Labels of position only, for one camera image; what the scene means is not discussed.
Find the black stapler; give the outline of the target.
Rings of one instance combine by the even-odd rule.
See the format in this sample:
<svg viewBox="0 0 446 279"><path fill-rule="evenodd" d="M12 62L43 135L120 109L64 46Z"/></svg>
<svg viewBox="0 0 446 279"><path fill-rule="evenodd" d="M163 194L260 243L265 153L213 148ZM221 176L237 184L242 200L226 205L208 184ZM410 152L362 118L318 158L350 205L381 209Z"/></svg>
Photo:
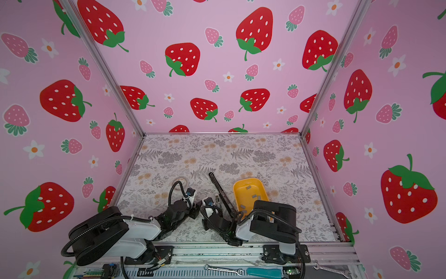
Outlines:
<svg viewBox="0 0 446 279"><path fill-rule="evenodd" d="M223 188L220 186L219 182L217 181L215 175L213 172L209 173L209 178L211 182L216 186L218 195L220 197L221 202L225 206L226 210L230 214L231 217L235 217L237 215L237 211L229 198L227 197L226 193L224 192Z"/></svg>

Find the yellow plastic tray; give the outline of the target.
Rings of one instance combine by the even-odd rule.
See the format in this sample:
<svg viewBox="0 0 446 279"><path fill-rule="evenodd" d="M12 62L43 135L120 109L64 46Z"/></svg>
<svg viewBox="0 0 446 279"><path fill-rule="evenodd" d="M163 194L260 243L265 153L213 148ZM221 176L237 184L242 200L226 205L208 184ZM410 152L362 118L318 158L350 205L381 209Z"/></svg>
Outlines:
<svg viewBox="0 0 446 279"><path fill-rule="evenodd" d="M249 178L237 181L233 185L233 193L235 195L238 211L242 212L244 217L246 217L254 209L255 201L269 201L263 183L261 182L261 180L256 178ZM257 198L253 199L249 197L253 194L257 194Z"/></svg>

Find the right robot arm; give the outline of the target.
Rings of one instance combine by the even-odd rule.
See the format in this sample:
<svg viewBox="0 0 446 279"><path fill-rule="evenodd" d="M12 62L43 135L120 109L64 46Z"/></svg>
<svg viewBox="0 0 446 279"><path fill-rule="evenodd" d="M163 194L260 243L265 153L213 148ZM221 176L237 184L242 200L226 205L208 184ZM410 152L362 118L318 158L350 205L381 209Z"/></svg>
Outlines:
<svg viewBox="0 0 446 279"><path fill-rule="evenodd" d="M250 213L245 215L243 212L236 212L228 220L209 198L201 207L200 213L203 228L217 232L230 246L242 246L254 236L278 242L278 245L263 246L261 260L265 263L285 265L305 262L305 252L298 241L302 230L296 225L297 211L293 206L257 200Z"/></svg>

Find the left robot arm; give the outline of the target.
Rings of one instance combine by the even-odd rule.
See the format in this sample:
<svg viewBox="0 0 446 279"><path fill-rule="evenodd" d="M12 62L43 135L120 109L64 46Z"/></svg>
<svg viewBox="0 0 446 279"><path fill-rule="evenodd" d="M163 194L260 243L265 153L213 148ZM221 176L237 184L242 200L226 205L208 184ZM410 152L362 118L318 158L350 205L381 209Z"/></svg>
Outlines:
<svg viewBox="0 0 446 279"><path fill-rule="evenodd" d="M167 209L156 217L124 216L111 206L75 226L61 255L75 258L79 266L120 257L126 265L159 267L167 263L173 249L157 248L154 243L170 236L187 219L198 217L203 202L195 200L195 193L176 181L168 193Z"/></svg>

